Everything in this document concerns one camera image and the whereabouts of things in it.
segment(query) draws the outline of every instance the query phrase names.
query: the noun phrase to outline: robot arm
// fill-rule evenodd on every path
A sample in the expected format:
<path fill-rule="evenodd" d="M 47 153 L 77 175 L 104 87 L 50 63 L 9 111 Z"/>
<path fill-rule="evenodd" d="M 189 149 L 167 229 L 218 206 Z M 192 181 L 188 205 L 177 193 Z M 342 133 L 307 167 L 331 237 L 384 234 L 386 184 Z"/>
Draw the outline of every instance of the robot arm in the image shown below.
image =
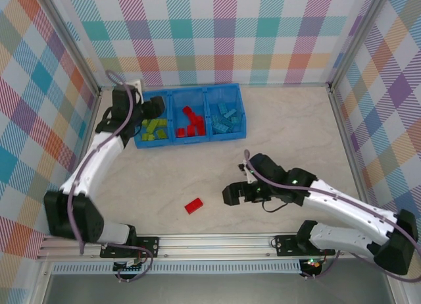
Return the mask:
<path fill-rule="evenodd" d="M 132 99 L 136 101 L 137 89 L 130 86 Z M 73 193 L 73 215 L 85 243 L 116 243 L 133 245 L 136 242 L 136 229 L 133 226 L 105 220 L 94 204 L 97 191 L 105 174 L 115 158 L 121 154 L 135 130 L 141 127 L 144 119 L 159 117 L 164 112 L 162 97 L 152 97 L 150 101 L 139 101 L 133 108 L 130 121 L 122 131 L 98 150 L 98 146 L 109 138 L 125 121 L 130 103 L 126 90 L 116 86 L 112 91 L 112 107 L 108 108 L 102 121 L 95 129 L 95 136 L 87 156 L 95 151 Z M 82 169 L 81 164 L 73 175 L 60 187 L 59 191 L 48 191 L 44 196 L 45 211 L 51 235 L 75 239 L 70 227 L 66 204 L 76 175 Z"/>
<path fill-rule="evenodd" d="M 225 188 L 222 192 L 225 204 L 238 205 L 240 199 L 258 203 L 277 197 L 285 203 L 295 203 L 302 207 L 325 211 L 349 225 L 350 228 L 331 227 L 313 220 L 304 221 L 296 235 L 297 245 L 303 252 L 311 249 L 348 251 L 373 259 L 383 269 L 392 273 L 406 274 L 408 272 L 414 246 L 384 220 L 398 224 L 415 240 L 418 240 L 415 217 L 412 213 L 401 210 L 396 215 L 391 211 L 373 207 L 341 193 L 303 169 L 294 168 L 285 171 L 263 154 L 252 157 L 250 163 L 260 175 L 270 181 L 286 186 L 324 190 L 333 195 L 276 188 L 258 179 L 243 161 L 239 168 L 245 173 L 247 181 L 236 182 Z M 338 200 L 338 196 L 363 205 L 382 215 L 383 218 L 376 218 L 352 204 Z"/>

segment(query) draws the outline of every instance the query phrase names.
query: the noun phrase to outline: plaid wall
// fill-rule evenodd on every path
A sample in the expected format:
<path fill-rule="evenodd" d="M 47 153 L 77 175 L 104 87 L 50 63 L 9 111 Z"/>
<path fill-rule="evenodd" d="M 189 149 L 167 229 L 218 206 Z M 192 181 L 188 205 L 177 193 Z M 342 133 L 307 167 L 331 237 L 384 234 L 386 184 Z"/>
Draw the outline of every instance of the plaid wall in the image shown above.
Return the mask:
<path fill-rule="evenodd" d="M 355 2 L 55 0 L 100 84 L 110 68 L 147 86 L 324 83 Z"/>
<path fill-rule="evenodd" d="M 421 232 L 421 0 L 388 0 L 337 98 L 371 203 Z"/>
<path fill-rule="evenodd" d="M 336 70 L 339 64 L 342 62 L 343 56 L 348 51 L 349 46 L 353 42 L 355 34 L 360 27 L 360 23 L 362 19 L 364 18 L 364 16 L 366 15 L 367 11 L 369 10 L 372 1 L 373 0 L 365 0 L 364 5 L 361 7 L 361 10 L 358 13 L 357 18 L 354 21 L 353 27 L 349 30 L 348 36 L 342 45 L 341 51 L 339 52 L 339 55 L 336 58 L 336 61 L 332 70 L 330 71 L 328 82 L 331 82 L 333 77 L 335 76 Z"/>
<path fill-rule="evenodd" d="M 0 0 L 0 303 L 21 303 L 93 94 L 36 0 Z"/>

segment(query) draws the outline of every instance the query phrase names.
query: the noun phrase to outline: lego brick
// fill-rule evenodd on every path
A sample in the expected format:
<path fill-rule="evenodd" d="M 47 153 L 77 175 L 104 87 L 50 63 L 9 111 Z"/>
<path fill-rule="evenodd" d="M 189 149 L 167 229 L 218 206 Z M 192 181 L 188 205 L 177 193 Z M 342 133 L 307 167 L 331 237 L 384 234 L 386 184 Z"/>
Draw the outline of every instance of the lego brick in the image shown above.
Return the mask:
<path fill-rule="evenodd" d="M 227 126 L 230 130 L 234 127 L 234 124 L 226 118 L 220 118 L 219 123 Z"/>
<path fill-rule="evenodd" d="M 213 124 L 218 124 L 219 123 L 219 118 L 217 115 L 212 115 L 212 125 Z"/>
<path fill-rule="evenodd" d="M 158 118 L 157 128 L 166 128 L 168 126 L 168 121 L 166 118 Z"/>
<path fill-rule="evenodd" d="M 191 107 L 189 107 L 188 105 L 186 105 L 186 106 L 183 108 L 183 112 L 184 112 L 184 114 L 185 114 L 185 115 L 189 115 L 190 113 L 192 113 L 192 112 L 193 112 L 193 110 L 191 110 Z"/>
<path fill-rule="evenodd" d="M 197 134 L 199 136 L 205 136 L 206 135 L 206 129 L 205 129 L 205 121 L 203 120 L 202 116 L 198 116 L 197 118 Z"/>
<path fill-rule="evenodd" d="M 214 126 L 212 126 L 215 130 L 216 133 L 219 134 L 225 134 L 226 132 L 228 132 L 228 130 L 230 129 L 229 127 L 227 127 L 226 125 L 223 124 L 215 124 Z"/>
<path fill-rule="evenodd" d="M 185 128 L 178 128 L 177 129 L 177 137 L 184 138 L 186 136 L 186 129 Z"/>
<path fill-rule="evenodd" d="M 158 120 L 154 118 L 153 120 L 151 120 L 151 123 L 149 123 L 149 125 L 147 126 L 146 132 L 148 132 L 149 134 L 152 134 L 153 131 L 155 131 L 155 128 L 157 128 L 157 125 L 158 125 Z"/>
<path fill-rule="evenodd" d="M 187 204 L 184 208 L 186 209 L 187 213 L 191 214 L 194 211 L 196 211 L 197 209 L 201 208 L 202 206 L 203 206 L 202 200 L 197 198 L 197 199 L 194 199 L 189 204 Z"/>
<path fill-rule="evenodd" d="M 187 136 L 194 136 L 195 135 L 195 127 L 194 125 L 187 126 Z"/>
<path fill-rule="evenodd" d="M 238 116 L 231 116 L 231 123 L 232 124 L 239 124 L 239 117 Z"/>
<path fill-rule="evenodd" d="M 165 131 L 163 129 L 157 130 L 156 134 L 159 139 L 167 139 L 168 136 L 165 134 Z"/>
<path fill-rule="evenodd" d="M 218 108 L 219 108 L 219 112 L 221 112 L 221 114 L 226 114 L 228 112 L 225 103 L 218 103 Z"/>
<path fill-rule="evenodd" d="M 203 116 L 197 115 L 196 116 L 196 125 L 200 125 L 200 123 L 205 123 L 205 121 L 203 120 Z"/>
<path fill-rule="evenodd" d="M 224 117 L 225 117 L 225 118 L 229 118 L 230 116 L 233 116 L 233 115 L 235 115 L 236 113 L 237 113 L 237 110 L 232 109 L 232 110 L 228 111 L 226 114 L 224 114 Z"/>
<path fill-rule="evenodd" d="M 191 125 L 196 125 L 197 124 L 196 114 L 193 111 L 188 114 L 188 117 L 189 117 L 189 120 L 190 120 L 190 124 Z"/>

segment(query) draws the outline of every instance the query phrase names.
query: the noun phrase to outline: purple cable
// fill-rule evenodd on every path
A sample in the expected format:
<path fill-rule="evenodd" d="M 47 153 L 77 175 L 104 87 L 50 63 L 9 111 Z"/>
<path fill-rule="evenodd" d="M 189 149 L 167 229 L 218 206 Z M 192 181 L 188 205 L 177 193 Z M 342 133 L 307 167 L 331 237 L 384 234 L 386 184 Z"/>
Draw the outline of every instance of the purple cable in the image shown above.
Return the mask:
<path fill-rule="evenodd" d="M 421 256 L 421 247 L 417 244 L 417 242 L 414 240 L 414 238 L 412 238 L 403 228 L 401 228 L 399 225 L 396 225 L 395 223 L 393 223 L 392 221 L 388 220 L 387 218 L 384 218 L 383 215 L 380 215 L 374 211 L 371 211 L 370 209 L 359 205 L 358 203 L 355 203 L 354 201 L 351 201 L 345 197 L 341 197 L 340 195 L 336 195 L 334 193 L 328 192 L 328 191 L 324 191 L 324 190 L 320 190 L 320 189 L 315 189 L 315 188 L 308 188 L 308 187 L 300 187 L 300 186 L 286 186 L 284 184 L 277 184 L 273 181 L 270 181 L 269 179 L 265 178 L 264 176 L 262 176 L 261 174 L 259 174 L 256 169 L 253 168 L 253 165 L 250 163 L 250 152 L 248 149 L 246 149 L 244 151 L 244 158 L 245 161 L 247 162 L 247 166 L 249 166 L 249 168 L 253 171 L 253 174 L 257 177 L 259 177 L 260 180 L 262 180 L 263 182 L 266 182 L 267 184 L 270 184 L 271 186 L 277 187 L 277 188 L 281 188 L 281 189 L 287 189 L 287 190 L 303 190 L 303 191 L 311 191 L 311 192 L 317 192 L 323 195 L 327 195 L 329 197 L 334 197 L 338 200 L 341 200 L 343 202 L 346 202 L 354 207 L 358 207 L 361 210 L 363 210 L 366 213 L 370 213 L 371 215 L 379 218 L 380 220 L 384 221 L 386 224 L 389 224 L 390 226 L 394 227 L 395 229 L 397 229 L 398 231 L 400 231 L 400 233 L 402 233 L 402 235 L 404 235 L 406 237 L 406 239 L 408 239 L 411 244 L 413 244 L 413 246 L 415 247 L 416 252 L 418 253 L 419 256 Z M 384 274 L 398 280 L 398 281 L 402 281 L 402 282 L 408 282 L 408 283 L 417 283 L 419 281 L 421 281 L 421 275 L 417 278 L 414 279 L 407 279 L 407 278 L 402 278 L 400 276 L 397 276 L 396 274 L 392 274 L 386 270 L 384 270 L 383 268 L 380 268 L 378 265 L 375 265 L 373 263 L 371 263 L 370 261 L 367 261 L 366 259 L 361 258 L 358 255 L 355 255 L 354 253 L 351 253 L 352 256 L 368 263 L 369 265 L 371 265 L 372 267 L 382 271 Z"/>
<path fill-rule="evenodd" d="M 123 279 L 123 278 L 120 276 L 120 272 L 122 271 L 122 269 L 118 270 L 118 271 L 117 271 L 117 277 L 118 277 L 118 279 L 119 279 L 120 281 L 123 281 L 123 282 L 127 282 L 127 283 L 128 283 L 128 282 L 133 282 L 133 281 L 139 280 L 142 276 L 144 276 L 144 275 L 146 274 L 146 272 L 148 272 L 149 270 L 151 270 L 151 268 L 152 268 L 152 264 L 153 264 L 153 255 L 152 255 L 152 252 L 150 252 L 150 250 L 148 250 L 148 249 L 146 249 L 146 248 L 138 247 L 138 246 L 118 245 L 117 243 L 109 243 L 109 244 L 108 244 L 108 246 L 110 246 L 110 247 L 116 247 L 116 248 L 125 248 L 125 249 L 135 249 L 135 250 L 140 250 L 140 251 L 145 252 L 145 253 L 149 256 L 149 258 L 151 258 L 151 262 L 150 262 L 150 263 L 149 263 L 149 265 L 147 266 L 146 270 L 145 270 L 145 271 L 143 271 L 142 273 L 136 274 L 136 275 L 135 275 L 133 278 L 131 278 L 131 279 Z"/>
<path fill-rule="evenodd" d="M 133 99 L 132 99 L 132 93 L 130 92 L 130 88 L 129 86 L 124 82 L 124 80 L 115 72 L 111 71 L 111 70 L 106 70 L 105 74 L 107 75 L 107 77 L 109 78 L 109 80 L 111 82 L 113 82 L 116 85 L 120 85 L 122 84 L 124 86 L 124 89 L 127 91 L 128 97 L 129 97 L 129 113 L 127 114 L 126 119 L 124 120 L 124 122 L 120 125 L 119 128 L 117 128 L 117 130 L 115 130 L 105 141 L 103 141 L 102 143 L 100 143 L 98 145 L 97 148 L 95 148 L 94 150 L 91 151 L 91 153 L 89 153 L 87 155 L 87 157 L 85 158 L 85 160 L 83 161 L 83 163 L 80 165 L 80 169 L 78 170 L 78 172 L 76 173 L 76 176 L 74 177 L 74 181 L 72 183 L 72 187 L 70 187 L 70 192 L 68 194 L 68 200 L 67 200 L 67 215 L 68 215 L 68 221 L 70 223 L 70 227 L 72 228 L 74 237 L 76 238 L 76 240 L 79 243 L 79 251 L 80 254 L 83 255 L 84 254 L 84 249 L 85 249 L 85 243 L 82 239 L 82 235 L 80 234 L 80 231 L 78 229 L 78 226 L 76 225 L 76 221 L 74 219 L 74 215 L 73 215 L 73 195 L 74 195 L 74 190 L 76 189 L 76 187 L 79 184 L 79 179 L 80 176 L 82 175 L 84 169 L 86 168 L 88 162 L 91 160 L 92 156 L 94 156 L 94 154 L 96 152 L 98 152 L 102 146 L 104 146 L 106 143 L 108 143 L 111 139 L 113 139 L 115 136 L 117 136 L 118 133 L 121 132 L 121 130 L 127 125 L 127 123 L 130 121 L 130 117 L 132 116 L 132 112 L 133 112 Z"/>

